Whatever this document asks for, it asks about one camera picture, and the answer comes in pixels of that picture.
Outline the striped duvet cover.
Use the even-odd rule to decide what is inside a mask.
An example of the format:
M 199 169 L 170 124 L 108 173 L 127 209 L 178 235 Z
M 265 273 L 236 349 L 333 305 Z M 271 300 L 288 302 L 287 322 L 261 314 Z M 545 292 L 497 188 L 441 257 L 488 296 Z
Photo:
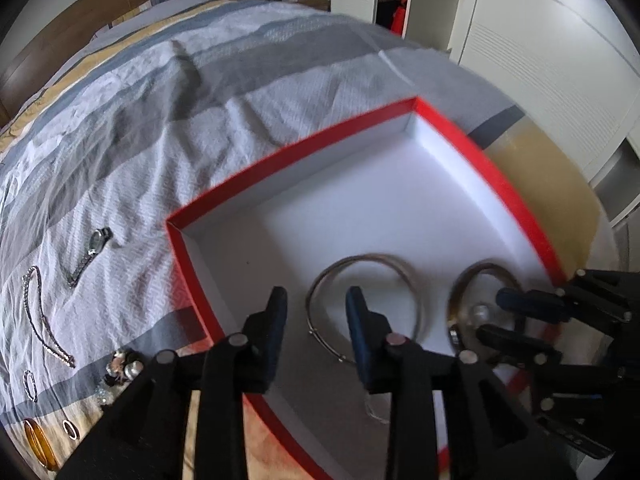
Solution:
M 420 96 L 521 193 L 562 266 L 614 269 L 613 231 L 569 158 L 503 93 L 381 27 L 260 0 L 212 1 L 78 52 L 6 127 L 1 156 L 1 427 L 29 474 L 25 418 L 58 460 L 99 419 L 117 348 L 206 338 L 169 248 L 175 210 L 311 133 Z M 75 288 L 92 232 L 112 239 Z

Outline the white wardrobe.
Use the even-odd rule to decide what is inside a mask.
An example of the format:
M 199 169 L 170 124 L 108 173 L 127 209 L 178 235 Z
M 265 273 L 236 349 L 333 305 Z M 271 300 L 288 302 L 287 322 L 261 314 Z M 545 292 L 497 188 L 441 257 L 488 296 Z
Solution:
M 529 114 L 612 224 L 639 205 L 639 52 L 605 0 L 401 0 L 401 36 L 448 54 Z

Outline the red jewelry box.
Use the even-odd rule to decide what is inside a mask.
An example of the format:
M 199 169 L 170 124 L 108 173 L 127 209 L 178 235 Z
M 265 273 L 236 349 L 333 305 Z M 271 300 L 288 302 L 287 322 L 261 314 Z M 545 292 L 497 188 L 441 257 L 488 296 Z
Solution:
M 319 131 L 168 217 L 177 268 L 206 334 L 235 335 L 276 286 L 288 320 L 276 379 L 247 397 L 311 479 L 375 479 L 390 409 L 352 362 L 344 311 L 359 287 L 398 333 L 452 353 L 447 299 L 466 269 L 474 304 L 500 284 L 564 280 L 549 237 L 497 166 L 427 102 L 410 98 Z

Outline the amber resin bangle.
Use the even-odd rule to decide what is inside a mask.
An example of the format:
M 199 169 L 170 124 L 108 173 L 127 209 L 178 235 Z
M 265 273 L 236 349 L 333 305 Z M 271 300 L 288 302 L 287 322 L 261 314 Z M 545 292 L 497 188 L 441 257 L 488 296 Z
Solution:
M 47 471 L 59 471 L 60 465 L 53 448 L 38 422 L 35 419 L 26 418 L 23 422 L 23 428 L 27 443 L 37 462 Z

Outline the grey pillow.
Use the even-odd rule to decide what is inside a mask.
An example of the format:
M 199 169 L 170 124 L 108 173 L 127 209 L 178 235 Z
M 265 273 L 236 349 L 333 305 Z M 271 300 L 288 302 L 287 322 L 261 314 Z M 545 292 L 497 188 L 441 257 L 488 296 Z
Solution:
M 148 0 L 97 30 L 91 37 L 91 41 L 122 38 L 146 26 L 163 21 L 165 18 L 171 18 L 211 1 L 215 0 Z

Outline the silver wrist watch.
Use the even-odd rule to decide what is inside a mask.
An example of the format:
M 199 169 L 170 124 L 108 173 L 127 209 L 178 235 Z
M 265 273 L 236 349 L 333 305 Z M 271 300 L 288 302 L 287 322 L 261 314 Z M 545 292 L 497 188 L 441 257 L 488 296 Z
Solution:
M 66 278 L 69 288 L 75 288 L 78 285 L 81 275 L 88 268 L 88 265 L 102 252 L 112 237 L 113 232 L 108 226 L 92 232 L 84 255 L 81 257 L 73 272 Z

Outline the thin gold bangle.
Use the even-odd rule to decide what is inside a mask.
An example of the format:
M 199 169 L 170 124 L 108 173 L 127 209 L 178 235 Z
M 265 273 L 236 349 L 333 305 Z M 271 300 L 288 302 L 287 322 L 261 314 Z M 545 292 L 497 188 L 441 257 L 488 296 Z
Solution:
M 424 321 L 424 300 L 418 289 L 418 285 L 412 276 L 412 267 L 402 261 L 401 258 L 397 258 L 392 255 L 378 254 L 377 252 L 366 252 L 365 254 L 348 256 L 335 261 L 326 268 L 324 268 L 311 283 L 308 288 L 305 299 L 304 308 L 306 314 L 307 333 L 314 338 L 320 346 L 329 353 L 332 358 L 336 359 L 339 363 L 347 363 L 354 365 L 355 361 L 346 354 L 337 351 L 332 344 L 329 344 L 326 338 L 324 338 L 318 328 L 314 325 L 314 317 L 312 316 L 311 308 L 314 301 L 314 295 L 318 292 L 318 289 L 322 283 L 332 274 L 340 273 L 347 269 L 349 266 L 353 266 L 356 263 L 367 262 L 376 263 L 381 266 L 385 266 L 387 269 L 393 270 L 408 287 L 409 292 L 416 304 L 416 326 L 413 329 L 413 336 L 419 336 L 422 322 Z

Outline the red bag in wardrobe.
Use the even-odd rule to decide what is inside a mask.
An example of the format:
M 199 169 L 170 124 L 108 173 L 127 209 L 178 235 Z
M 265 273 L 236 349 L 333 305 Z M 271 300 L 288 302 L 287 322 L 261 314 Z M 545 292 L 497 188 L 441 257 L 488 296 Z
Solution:
M 399 0 L 398 7 L 393 14 L 392 24 L 390 24 L 390 31 L 398 36 L 404 33 L 407 2 L 408 0 Z

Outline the wooden nightstand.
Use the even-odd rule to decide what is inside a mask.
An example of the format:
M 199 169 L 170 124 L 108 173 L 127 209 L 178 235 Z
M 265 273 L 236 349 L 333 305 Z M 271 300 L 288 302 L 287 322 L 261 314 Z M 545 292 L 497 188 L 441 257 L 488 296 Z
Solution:
M 297 3 L 319 11 L 331 11 L 331 0 L 297 0 Z

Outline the dark brown bangle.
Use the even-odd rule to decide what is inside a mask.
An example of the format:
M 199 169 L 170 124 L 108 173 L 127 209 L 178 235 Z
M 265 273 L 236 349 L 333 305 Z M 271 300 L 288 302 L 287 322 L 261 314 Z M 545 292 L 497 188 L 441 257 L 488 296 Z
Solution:
M 466 268 L 452 285 L 447 302 L 447 332 L 454 352 L 471 350 L 485 361 L 495 351 L 483 347 L 475 332 L 484 324 L 490 324 L 524 334 L 526 321 L 522 316 L 506 312 L 497 306 L 495 299 L 488 297 L 473 300 L 467 306 L 464 297 L 473 284 L 482 276 L 488 276 L 498 283 L 497 292 L 502 288 L 523 291 L 518 279 L 506 268 L 490 260 L 480 261 Z

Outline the wooden headboard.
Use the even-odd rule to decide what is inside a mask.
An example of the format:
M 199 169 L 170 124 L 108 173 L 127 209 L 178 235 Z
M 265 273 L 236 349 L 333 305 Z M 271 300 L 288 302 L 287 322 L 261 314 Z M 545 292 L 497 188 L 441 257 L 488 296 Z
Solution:
M 1 122 L 6 124 L 21 106 L 93 34 L 148 0 L 77 0 L 52 20 L 17 53 L 1 73 Z

